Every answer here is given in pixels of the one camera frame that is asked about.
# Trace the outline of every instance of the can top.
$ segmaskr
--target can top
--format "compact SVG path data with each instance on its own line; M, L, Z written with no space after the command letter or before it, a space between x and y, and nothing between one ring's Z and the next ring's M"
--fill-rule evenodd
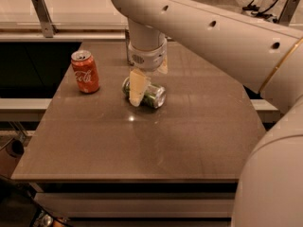
M72 60L73 61L85 61L91 57L91 52L87 50L79 50L73 53Z

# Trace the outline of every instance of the metal bracket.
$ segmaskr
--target metal bracket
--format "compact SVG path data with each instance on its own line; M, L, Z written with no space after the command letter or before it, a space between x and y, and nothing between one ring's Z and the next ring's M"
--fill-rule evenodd
M31 2L36 10L44 36L46 38L53 38L56 28L52 25L45 0L31 0Z
M277 23L283 26L288 26L294 16L299 2L300 0L287 0Z

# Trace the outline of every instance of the silver can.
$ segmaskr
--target silver can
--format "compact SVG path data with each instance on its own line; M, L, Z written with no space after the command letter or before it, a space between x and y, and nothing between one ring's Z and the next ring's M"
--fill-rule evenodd
M126 78L122 84L122 92L126 97L129 97L130 90L130 78ZM164 104L166 95L167 92L163 86L150 84L144 93L141 103L157 109Z

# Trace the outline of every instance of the red soda can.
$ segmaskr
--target red soda can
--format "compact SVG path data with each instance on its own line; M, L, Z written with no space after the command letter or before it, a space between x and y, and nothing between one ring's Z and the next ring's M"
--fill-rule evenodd
M71 60L80 91L92 94L98 90L98 70L91 52L79 50Z

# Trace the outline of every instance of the brown tabletop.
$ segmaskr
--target brown tabletop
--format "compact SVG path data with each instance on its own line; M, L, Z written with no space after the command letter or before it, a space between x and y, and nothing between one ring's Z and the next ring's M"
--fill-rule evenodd
M82 94L71 67L12 178L29 182L229 182L265 130L242 86L169 42L164 106L135 108L121 92L125 43L83 43L100 90Z

